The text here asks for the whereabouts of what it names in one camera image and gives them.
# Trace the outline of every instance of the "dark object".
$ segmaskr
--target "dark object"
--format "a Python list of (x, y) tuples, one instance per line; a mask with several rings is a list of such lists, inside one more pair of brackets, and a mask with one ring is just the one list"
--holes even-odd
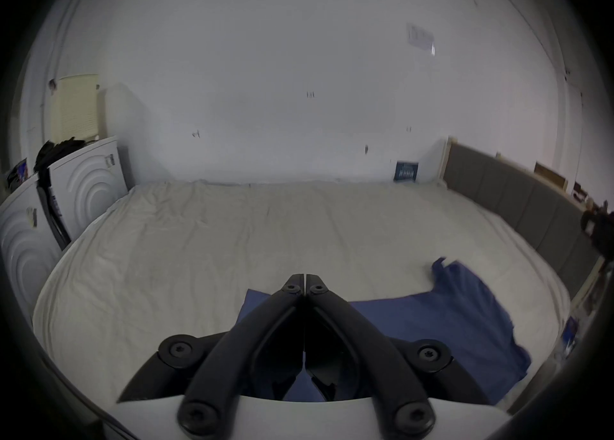
[(411, 403), (399, 408), (394, 416), (396, 428), (411, 436), (430, 431), (435, 424), (435, 417), (424, 408), (423, 403)]
[(6, 176), (6, 183), (10, 192), (14, 192), (21, 183), (28, 178), (28, 164), (26, 159), (20, 161)]
[(395, 181), (415, 181), (418, 175), (417, 162), (397, 162), (397, 168), (394, 171)]
[(45, 143), (36, 156), (35, 172), (38, 172), (39, 180), (37, 184), (37, 190), (41, 199), (41, 204), (45, 216), (49, 221), (51, 231), (55, 239), (62, 250), (64, 250), (68, 244), (71, 243), (71, 237), (64, 228), (62, 223), (61, 214), (55, 204), (55, 199), (51, 194), (50, 186), (51, 179), (49, 176), (49, 166), (55, 161), (67, 156), (70, 153), (76, 152), (80, 148), (85, 146), (83, 140), (65, 140), (62, 143), (54, 144), (53, 142)]
[(593, 222), (593, 230), (589, 234), (593, 247), (608, 260), (614, 260), (614, 212), (609, 215), (603, 211), (586, 211), (582, 214), (580, 227), (586, 232), (588, 222)]
[[(434, 286), (429, 292), (349, 304), (384, 336), (410, 342), (436, 339), (445, 343), (454, 358), (478, 383), (490, 404), (496, 405), (514, 384), (526, 376), (531, 358), (514, 340), (509, 314), (478, 275), (458, 261), (444, 266), (442, 259), (434, 262), (432, 273)], [(269, 297), (266, 293), (248, 290), (238, 321)], [(332, 334), (318, 332), (315, 336), (320, 340), (322, 352), (341, 346)], [(325, 347), (322, 339), (329, 339), (330, 343)], [(341, 350), (331, 351), (322, 358), (312, 354), (309, 360), (341, 361), (344, 356)], [(424, 350), (425, 358), (428, 358), (428, 352)], [(349, 362), (344, 363), (339, 366), (349, 371)], [(303, 367), (284, 400), (310, 403), (325, 399)]]
[(283, 399), (303, 351), (326, 400), (373, 398), (384, 438), (424, 437), (435, 424), (428, 397), (488, 404), (445, 344), (385, 337), (318, 276), (307, 275), (305, 284), (301, 274), (227, 333), (165, 339), (119, 402), (183, 394), (181, 428), (191, 437), (226, 438), (238, 396)]

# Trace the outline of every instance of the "white wall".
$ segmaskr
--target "white wall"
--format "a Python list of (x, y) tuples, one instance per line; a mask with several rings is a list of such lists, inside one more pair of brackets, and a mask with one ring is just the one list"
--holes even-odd
[[(609, 199), (611, 205), (614, 200), (614, 110), (610, 77), (591, 36), (568, 1), (534, 1), (556, 30), (563, 61), (558, 67), (559, 75), (566, 76), (568, 84), (565, 96), (559, 101), (565, 104), (567, 124), (577, 121), (578, 113), (573, 111), (573, 105), (578, 102), (577, 91), (581, 93), (582, 128), (577, 175), (567, 175), (580, 183), (598, 203)], [(565, 168), (565, 156), (569, 164), (569, 150), (574, 149), (576, 142), (574, 135), (559, 128), (563, 146), (561, 155), (555, 155), (555, 160), (560, 162), (555, 161), (555, 168), (561, 172)]]
[(81, 0), (58, 76), (81, 73), (135, 182), (390, 179), (397, 160), (425, 180), (449, 134), (554, 158), (555, 68), (510, 0)]

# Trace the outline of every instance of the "black screw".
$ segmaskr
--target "black screw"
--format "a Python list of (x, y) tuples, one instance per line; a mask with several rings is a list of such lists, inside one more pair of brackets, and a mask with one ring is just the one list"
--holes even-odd
[(214, 434), (219, 427), (219, 414), (210, 405), (187, 403), (181, 406), (177, 421), (188, 433), (196, 436)]
[(437, 351), (435, 348), (427, 346), (420, 350), (418, 357), (425, 361), (435, 361), (439, 358), (439, 351)]
[(172, 357), (183, 358), (188, 356), (192, 352), (192, 347), (188, 343), (182, 341), (171, 344), (169, 353)]
[(394, 423), (396, 428), (407, 435), (420, 435), (433, 428), (435, 415), (424, 403), (409, 403), (398, 408)]
[(285, 285), (284, 291), (287, 291), (288, 293), (298, 293), (301, 291), (301, 287), (298, 285)]
[(310, 291), (317, 295), (319, 293), (326, 293), (328, 289), (324, 285), (311, 285)]

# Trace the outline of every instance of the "blue cloth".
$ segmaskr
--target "blue cloth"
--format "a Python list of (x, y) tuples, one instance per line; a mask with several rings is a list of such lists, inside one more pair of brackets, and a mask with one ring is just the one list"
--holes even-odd
[[(351, 305), (385, 336), (406, 341), (437, 339), (447, 344), (495, 405), (526, 376), (531, 358), (514, 341), (510, 316), (482, 280), (458, 261), (443, 267), (443, 260), (433, 263), (432, 291)], [(267, 297), (248, 290), (237, 321)], [(284, 400), (324, 399), (303, 368)]]

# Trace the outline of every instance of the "white bed sheet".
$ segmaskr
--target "white bed sheet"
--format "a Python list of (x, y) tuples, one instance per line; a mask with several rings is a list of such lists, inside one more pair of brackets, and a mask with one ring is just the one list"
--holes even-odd
[(432, 290), (430, 265), (460, 260), (488, 285), (531, 355), (518, 397), (555, 346), (569, 294), (498, 215), (438, 185), (137, 186), (73, 243), (38, 298), (35, 335), (104, 409), (173, 334), (230, 329), (246, 291), (295, 273), (348, 301)]

